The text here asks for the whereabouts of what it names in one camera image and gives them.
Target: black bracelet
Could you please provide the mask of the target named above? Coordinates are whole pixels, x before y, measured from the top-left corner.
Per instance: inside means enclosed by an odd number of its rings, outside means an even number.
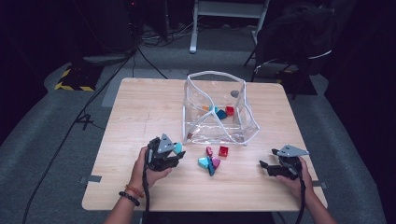
[[[131,200],[131,202],[133,202],[134,205],[136,205],[136,206],[140,205],[140,202],[136,198],[132,197],[131,195],[129,195],[127,193],[125,193],[124,191],[120,191],[119,195]]]

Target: person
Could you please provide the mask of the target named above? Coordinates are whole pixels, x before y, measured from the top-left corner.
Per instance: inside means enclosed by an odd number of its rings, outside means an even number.
[[[305,190],[305,206],[311,213],[311,217],[314,220],[314,223],[320,224],[333,224],[337,223],[335,219],[332,217],[330,212],[326,209],[323,203],[318,198],[317,194],[314,192],[312,177],[308,173],[308,167],[306,166],[306,162],[303,158],[299,157],[301,165],[303,166],[303,180],[305,182],[306,190]],[[291,180],[283,175],[277,175],[276,179],[280,181],[280,183],[286,185],[290,188],[292,194],[301,200],[301,183],[297,178],[295,180]]]
[[[132,170],[131,179],[125,189],[125,193],[132,196],[136,200],[142,196],[143,190],[143,166],[145,162],[145,155],[146,151],[148,150],[147,147],[142,147],[140,149],[139,157],[137,158],[136,162],[134,163],[134,169]],[[147,169],[147,180],[148,180],[148,187],[152,187],[155,182],[159,179],[162,179],[169,175],[172,172],[172,168],[168,168],[161,172],[155,172],[150,169]],[[107,216],[104,223],[111,223],[111,224],[129,224],[131,223],[133,213],[134,213],[135,203],[132,202],[130,199],[124,196],[120,196],[117,203],[114,205],[113,209],[111,210],[110,214]]]
[[[125,189],[125,193],[131,195],[136,200],[141,196],[144,192],[143,190],[143,166],[145,162],[145,155],[147,151],[147,147],[142,147],[140,149],[139,157],[134,163],[134,169],[132,170],[131,179],[128,184],[128,188]],[[320,224],[333,224],[336,223],[335,219],[326,209],[326,207],[322,204],[316,193],[314,192],[312,177],[308,173],[308,168],[306,166],[306,162],[303,158],[299,157],[300,162],[303,167],[303,180],[305,182],[306,190],[305,190],[305,205],[306,208],[310,211],[312,218],[315,223]],[[148,187],[152,187],[157,180],[160,180],[166,176],[168,176],[172,172],[172,168],[168,168],[162,172],[155,172],[147,169],[147,179],[148,179]],[[286,185],[290,188],[291,192],[295,197],[301,200],[301,184],[299,179],[291,180],[285,176],[277,175],[276,179],[280,181],[280,183]],[[131,223],[133,213],[134,213],[134,202],[131,202],[127,197],[121,196],[117,203],[114,205],[114,208],[111,210],[110,214],[106,218],[106,224],[129,224]]]

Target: bracelet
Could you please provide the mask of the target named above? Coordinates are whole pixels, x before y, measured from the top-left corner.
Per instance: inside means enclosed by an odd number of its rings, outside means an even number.
[[[137,196],[139,196],[140,198],[144,198],[145,197],[145,194],[144,193],[140,193],[139,192],[139,190],[137,190],[136,188],[134,188],[134,187],[131,187],[131,186],[129,186],[129,185],[125,185],[125,188],[126,189],[130,189],[131,191],[133,191]]]
[[[129,199],[129,200],[130,200],[131,202],[133,202],[134,205],[136,205],[136,206],[139,206],[139,205],[140,205],[140,202],[139,202],[136,198],[132,197],[131,195],[129,195],[129,194],[127,194],[127,193],[125,193],[124,191],[120,191],[119,195],[122,196],[122,197],[125,197],[125,198]]]

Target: clear plastic bag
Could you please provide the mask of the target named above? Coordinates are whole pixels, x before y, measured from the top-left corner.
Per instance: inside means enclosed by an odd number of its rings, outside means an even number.
[[[247,145],[259,131],[245,80],[206,71],[189,75],[184,89],[183,144]]]

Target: tabletop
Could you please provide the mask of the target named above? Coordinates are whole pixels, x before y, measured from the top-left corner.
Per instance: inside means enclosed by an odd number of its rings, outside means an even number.
[[[141,147],[166,133],[181,142],[185,80],[125,78],[110,114],[82,206],[111,210],[128,183]],[[292,145],[306,149],[283,87],[275,83],[247,83],[247,98],[261,129],[247,146],[227,146],[213,176],[198,165],[206,145],[185,145],[186,154],[172,173],[150,192],[150,211],[298,211],[290,190],[269,176],[259,161],[278,164],[273,148]],[[214,155],[219,146],[210,145]],[[318,180],[309,156],[304,156],[313,180]],[[315,193],[327,207],[321,187]],[[136,210],[144,210],[145,200]]]

